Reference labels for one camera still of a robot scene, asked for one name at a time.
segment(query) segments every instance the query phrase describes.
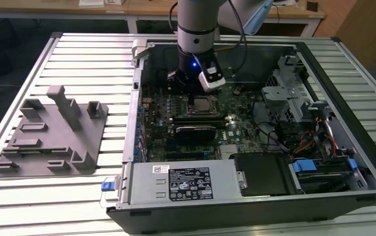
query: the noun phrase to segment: white sticker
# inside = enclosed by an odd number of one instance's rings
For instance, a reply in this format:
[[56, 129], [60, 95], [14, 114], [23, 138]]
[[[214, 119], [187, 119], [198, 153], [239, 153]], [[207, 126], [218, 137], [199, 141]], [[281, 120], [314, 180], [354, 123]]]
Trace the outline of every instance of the white sticker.
[[168, 171], [168, 166], [152, 166], [154, 174], [167, 173], [167, 171]]
[[124, 11], [107, 11], [107, 13], [123, 14], [123, 13], [124, 13]]

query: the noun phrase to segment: orange wire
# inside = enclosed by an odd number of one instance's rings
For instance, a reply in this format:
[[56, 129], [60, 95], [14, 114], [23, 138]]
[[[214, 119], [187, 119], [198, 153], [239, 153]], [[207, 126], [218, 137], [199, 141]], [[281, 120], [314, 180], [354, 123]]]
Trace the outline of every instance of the orange wire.
[[334, 141], [334, 139], [331, 138], [331, 136], [325, 135], [325, 137], [329, 138], [329, 139], [331, 140], [331, 142], [333, 142], [333, 156], [337, 157], [337, 152], [335, 152], [335, 149], [337, 149], [335, 146], [337, 146], [337, 144], [335, 144], [335, 141]]

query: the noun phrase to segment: motherboard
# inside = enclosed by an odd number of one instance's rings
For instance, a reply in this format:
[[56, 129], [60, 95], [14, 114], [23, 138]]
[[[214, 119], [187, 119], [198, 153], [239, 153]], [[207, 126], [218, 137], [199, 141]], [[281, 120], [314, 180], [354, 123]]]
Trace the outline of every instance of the motherboard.
[[[192, 105], [187, 95], [172, 95], [163, 88], [144, 86], [141, 94], [147, 162], [227, 158], [220, 153], [227, 148], [240, 153], [262, 151], [251, 116], [258, 93], [243, 85], [226, 84], [215, 93], [196, 96]], [[194, 134], [200, 137], [179, 135], [194, 127], [204, 131]]]

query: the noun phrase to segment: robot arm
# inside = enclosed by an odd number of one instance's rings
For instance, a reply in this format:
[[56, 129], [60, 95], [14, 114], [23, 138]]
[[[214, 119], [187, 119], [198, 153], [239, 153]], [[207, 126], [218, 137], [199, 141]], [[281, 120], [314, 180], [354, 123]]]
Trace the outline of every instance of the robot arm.
[[[219, 8], [222, 13], [230, 8], [226, 0], [179, 0], [178, 1], [178, 70], [171, 76], [179, 77], [186, 83], [199, 80], [204, 92], [215, 90], [224, 84], [223, 70], [214, 54], [214, 34], [218, 26]], [[248, 12], [258, 6], [263, 19], [272, 0], [236, 0], [235, 6]], [[232, 14], [223, 19], [236, 22]]]

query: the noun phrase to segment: blue latch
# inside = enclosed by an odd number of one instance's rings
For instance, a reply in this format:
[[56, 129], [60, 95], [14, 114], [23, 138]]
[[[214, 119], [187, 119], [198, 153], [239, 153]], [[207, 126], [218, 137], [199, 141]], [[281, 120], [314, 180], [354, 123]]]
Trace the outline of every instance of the blue latch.
[[297, 160], [293, 163], [293, 169], [294, 169], [294, 172], [315, 171], [317, 167], [313, 163], [313, 160]]
[[115, 191], [115, 182], [101, 182], [101, 192]]
[[354, 159], [349, 159], [347, 163], [350, 164], [351, 170], [355, 170], [357, 169], [357, 163], [355, 163]]

